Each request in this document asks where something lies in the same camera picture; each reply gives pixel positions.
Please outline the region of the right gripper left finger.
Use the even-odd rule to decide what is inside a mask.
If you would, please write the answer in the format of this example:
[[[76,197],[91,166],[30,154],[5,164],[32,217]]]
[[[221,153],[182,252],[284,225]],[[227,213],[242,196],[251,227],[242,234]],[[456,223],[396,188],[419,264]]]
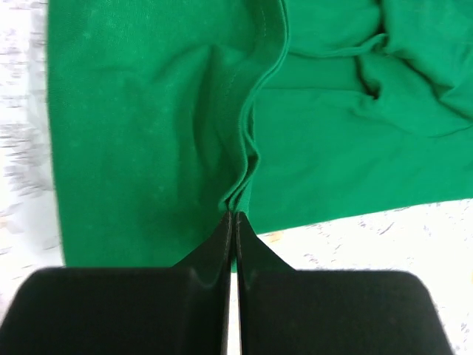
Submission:
[[[43,268],[1,324],[3,354],[225,354],[232,216],[169,268]]]

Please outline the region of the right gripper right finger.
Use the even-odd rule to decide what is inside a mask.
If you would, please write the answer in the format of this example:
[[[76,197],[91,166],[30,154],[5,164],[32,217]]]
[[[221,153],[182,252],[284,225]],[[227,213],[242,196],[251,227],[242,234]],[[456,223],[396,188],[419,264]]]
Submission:
[[[424,284],[403,271],[298,271],[234,217],[244,354],[450,354]]]

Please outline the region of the green t shirt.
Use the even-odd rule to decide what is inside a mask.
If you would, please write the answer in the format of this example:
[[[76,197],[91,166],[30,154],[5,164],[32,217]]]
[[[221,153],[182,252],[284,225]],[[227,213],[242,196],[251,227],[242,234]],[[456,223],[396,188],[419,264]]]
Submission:
[[[68,266],[472,196],[470,1],[51,1]]]

